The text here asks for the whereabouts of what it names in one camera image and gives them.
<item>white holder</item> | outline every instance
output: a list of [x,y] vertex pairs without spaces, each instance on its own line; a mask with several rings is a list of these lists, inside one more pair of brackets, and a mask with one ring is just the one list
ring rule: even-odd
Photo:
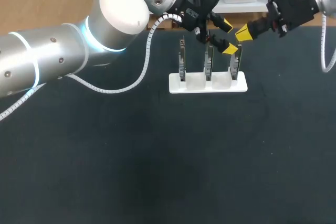
[[169,91],[171,94],[187,93],[234,93],[246,92],[245,74],[239,72],[235,81],[228,72],[213,72],[212,81],[206,81],[205,73],[186,73],[186,81],[181,81],[179,73],[169,75]]

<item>white spiral cable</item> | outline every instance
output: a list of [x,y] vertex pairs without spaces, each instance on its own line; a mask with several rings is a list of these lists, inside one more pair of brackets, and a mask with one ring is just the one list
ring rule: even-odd
[[144,76],[146,75],[146,72],[147,72],[147,69],[148,69],[148,64],[149,64],[149,58],[150,58],[150,52],[151,52],[151,42],[152,42],[153,34],[154,34],[155,30],[157,29],[157,27],[159,26],[159,24],[162,23],[166,19],[173,19],[177,22],[182,22],[182,18],[180,16],[175,15],[175,14],[165,14],[155,22],[155,24],[153,25],[152,29],[150,30],[150,32],[148,34],[147,45],[146,45],[145,63],[144,63],[142,72],[141,72],[139,78],[135,81],[135,83],[133,83],[133,84],[131,84],[128,87],[123,88],[123,89],[106,90],[106,89],[97,88],[97,87],[91,85],[90,83],[84,81],[83,79],[79,78],[78,76],[75,76],[74,74],[70,74],[67,77],[70,77],[70,78],[78,81],[79,83],[83,84],[84,86],[86,86],[89,89],[92,89],[93,91],[103,93],[103,94],[118,94],[118,93],[122,93],[122,92],[129,91],[131,89],[134,89],[137,85],[139,85],[139,83],[143,80]]
[[331,61],[328,65],[328,67],[326,67],[326,53],[325,53],[325,43],[326,43],[326,37],[327,37],[327,17],[325,15],[322,15],[322,37],[321,37],[321,64],[322,64],[322,71],[324,73],[328,73],[333,66],[336,63],[336,50],[334,52],[334,55],[331,58]]
[[24,102],[26,102],[37,90],[42,88],[44,84],[39,85],[35,88],[30,89],[23,97],[17,100],[12,106],[10,106],[7,110],[0,114],[0,122],[12,114],[18,107],[20,107]]
[[[148,68],[148,64],[149,64],[149,58],[150,58],[150,52],[151,52],[151,42],[152,42],[153,34],[154,34],[155,30],[157,29],[157,27],[159,26],[159,24],[162,23],[166,19],[173,19],[177,22],[182,22],[182,18],[180,16],[175,15],[175,14],[165,14],[155,22],[155,24],[153,25],[152,29],[150,30],[150,32],[148,34],[147,45],[146,45],[146,58],[145,58],[145,63],[144,63],[144,66],[143,66],[143,70],[142,70],[139,78],[137,79],[137,81],[135,83],[133,83],[132,85],[130,85],[126,88],[123,88],[123,89],[119,89],[119,90],[105,90],[105,89],[100,89],[100,88],[97,88],[97,87],[89,84],[88,82],[82,80],[81,78],[79,78],[78,76],[75,76],[74,74],[68,75],[67,77],[70,77],[70,78],[78,81],[79,83],[83,84],[84,86],[88,87],[89,89],[92,89],[94,91],[97,91],[99,93],[104,93],[104,94],[117,94],[117,93],[122,93],[122,92],[129,91],[129,90],[135,88],[143,80],[143,78],[144,78],[144,76],[147,72],[147,68]],[[45,84],[42,84],[42,85],[39,85],[35,88],[30,89],[16,103],[14,103],[11,107],[9,107],[7,110],[5,110],[3,113],[0,114],[0,121],[2,121],[6,117],[8,117],[10,114],[12,114],[18,107],[20,107],[24,102],[26,102],[37,90],[42,88],[44,85]]]

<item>shelf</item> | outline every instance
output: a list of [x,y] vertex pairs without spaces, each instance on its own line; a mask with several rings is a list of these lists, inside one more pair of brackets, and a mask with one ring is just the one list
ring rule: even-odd
[[267,12],[267,0],[258,0],[252,3],[227,4],[220,0],[214,8],[215,13],[258,13]]

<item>metal tool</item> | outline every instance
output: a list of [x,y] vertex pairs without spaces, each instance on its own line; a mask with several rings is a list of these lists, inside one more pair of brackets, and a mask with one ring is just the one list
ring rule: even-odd
[[230,72],[231,72],[232,80],[234,81],[238,79],[240,62],[242,60],[241,56],[243,54],[243,47],[240,42],[237,43],[237,48],[238,48],[238,51],[236,51],[235,54],[231,56],[231,61],[230,61]]
[[180,40],[180,52],[178,53],[179,64],[178,64],[178,71],[180,73],[180,80],[185,82],[186,76],[186,66],[185,66],[185,40]]
[[204,73],[207,81],[212,81],[212,68],[214,65],[214,47],[208,42],[206,44]]

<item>dark tabletop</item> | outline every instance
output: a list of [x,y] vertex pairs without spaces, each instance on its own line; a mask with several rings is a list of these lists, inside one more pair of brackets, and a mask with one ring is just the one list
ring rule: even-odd
[[[131,84],[146,36],[80,76]],[[65,78],[0,123],[1,224],[336,222],[336,70],[321,71],[320,28],[247,43],[238,94],[169,94],[183,36],[188,71],[202,71],[193,34],[158,31],[136,89],[104,95]],[[214,70],[228,62],[216,54]]]

